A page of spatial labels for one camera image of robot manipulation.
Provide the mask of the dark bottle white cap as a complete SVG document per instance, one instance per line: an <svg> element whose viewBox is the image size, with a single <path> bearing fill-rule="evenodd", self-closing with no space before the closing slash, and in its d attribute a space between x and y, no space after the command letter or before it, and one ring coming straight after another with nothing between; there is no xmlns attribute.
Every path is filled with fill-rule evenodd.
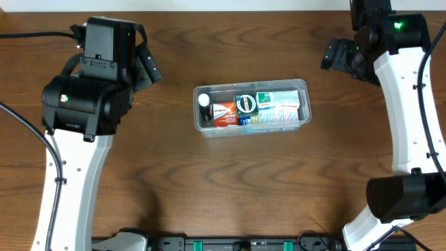
<svg viewBox="0 0 446 251"><path fill-rule="evenodd" d="M209 122L212 119L212 103L210 97L206 93L202 93L198 97L199 112L201 119L204 122Z"/></svg>

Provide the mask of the clear plastic container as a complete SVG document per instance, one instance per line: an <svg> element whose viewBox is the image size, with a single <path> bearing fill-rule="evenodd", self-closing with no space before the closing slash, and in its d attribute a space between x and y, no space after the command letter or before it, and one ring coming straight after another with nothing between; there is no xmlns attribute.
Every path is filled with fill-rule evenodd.
<svg viewBox="0 0 446 251"><path fill-rule="evenodd" d="M212 110L214 103L234 102L234 97L242 94L251 94L256 99L257 92L265 91L294 91L299 93L300 107L275 107L273 109L259 110L260 111L279 111L297 112L299 116L298 122L293 123L273 123L273 124L256 124L256 125L233 125L229 127L215 127L212 119L209 122L204 122L201 119L199 112L198 97L202 93L206 93L210 97L212 103ZM212 86L198 86L193 93L194 101L194 125L204 137L228 137L251 134L265 134L272 132L287 132L295 131L301 125L308 123L312 119L312 111L309 101L309 94L307 85L302 79L285 79L272 80L262 82L245 82L237 84L220 84Z"/></svg>

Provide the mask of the white green medicine box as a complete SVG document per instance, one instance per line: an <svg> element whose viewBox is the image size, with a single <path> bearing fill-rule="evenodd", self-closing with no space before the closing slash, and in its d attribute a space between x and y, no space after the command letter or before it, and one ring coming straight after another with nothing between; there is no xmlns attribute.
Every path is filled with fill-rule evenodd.
<svg viewBox="0 0 446 251"><path fill-rule="evenodd" d="M265 91L256 93L256 102L259 110L273 109L275 107L300 107L299 93L294 91Z"/></svg>

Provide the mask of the red medicine box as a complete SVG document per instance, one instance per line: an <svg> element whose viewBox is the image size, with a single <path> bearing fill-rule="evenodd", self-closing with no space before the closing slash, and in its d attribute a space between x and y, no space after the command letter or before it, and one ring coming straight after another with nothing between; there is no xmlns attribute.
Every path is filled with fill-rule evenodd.
<svg viewBox="0 0 446 251"><path fill-rule="evenodd" d="M215 127L238 125L238 115L234 102L214 103L213 120Z"/></svg>

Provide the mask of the dark green square box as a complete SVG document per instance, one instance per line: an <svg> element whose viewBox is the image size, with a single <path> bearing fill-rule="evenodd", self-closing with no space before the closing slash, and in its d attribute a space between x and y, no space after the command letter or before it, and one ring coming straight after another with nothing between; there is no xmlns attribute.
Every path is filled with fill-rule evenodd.
<svg viewBox="0 0 446 251"><path fill-rule="evenodd" d="M251 94L242 94L234 97L236 112L239 118L246 116L256 116L259 108L256 99Z"/></svg>

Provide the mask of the blue medicine box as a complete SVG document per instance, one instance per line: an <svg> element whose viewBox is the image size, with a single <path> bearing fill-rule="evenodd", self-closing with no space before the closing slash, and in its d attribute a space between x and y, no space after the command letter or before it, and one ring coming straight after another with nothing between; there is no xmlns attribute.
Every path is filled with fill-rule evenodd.
<svg viewBox="0 0 446 251"><path fill-rule="evenodd" d="M256 124L273 124L273 123L293 123L298 122L299 116L297 112L287 112L283 110L260 111L254 116L244 116L238 119L238 125L250 126Z"/></svg>

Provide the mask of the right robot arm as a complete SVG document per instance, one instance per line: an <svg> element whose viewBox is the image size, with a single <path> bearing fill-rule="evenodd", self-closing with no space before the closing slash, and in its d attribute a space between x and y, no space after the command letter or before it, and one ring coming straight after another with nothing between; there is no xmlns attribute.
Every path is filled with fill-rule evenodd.
<svg viewBox="0 0 446 251"><path fill-rule="evenodd" d="M337 250L414 250L391 240L445 208L445 140L431 87L431 38L422 14L398 14L390 0L351 0L353 39L330 40L321 67L383 90L392 135L392 175L373 178L367 205L346 224Z"/></svg>

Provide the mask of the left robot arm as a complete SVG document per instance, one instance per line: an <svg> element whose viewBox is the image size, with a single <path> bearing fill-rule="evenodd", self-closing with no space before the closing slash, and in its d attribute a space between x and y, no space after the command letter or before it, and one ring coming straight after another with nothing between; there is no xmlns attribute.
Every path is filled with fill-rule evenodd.
<svg viewBox="0 0 446 251"><path fill-rule="evenodd" d="M91 17L72 26L81 52L42 93L47 145L43 196L33 250L149 250L148 234L124 228L92 237L100 175L134 94L161 80L141 24Z"/></svg>

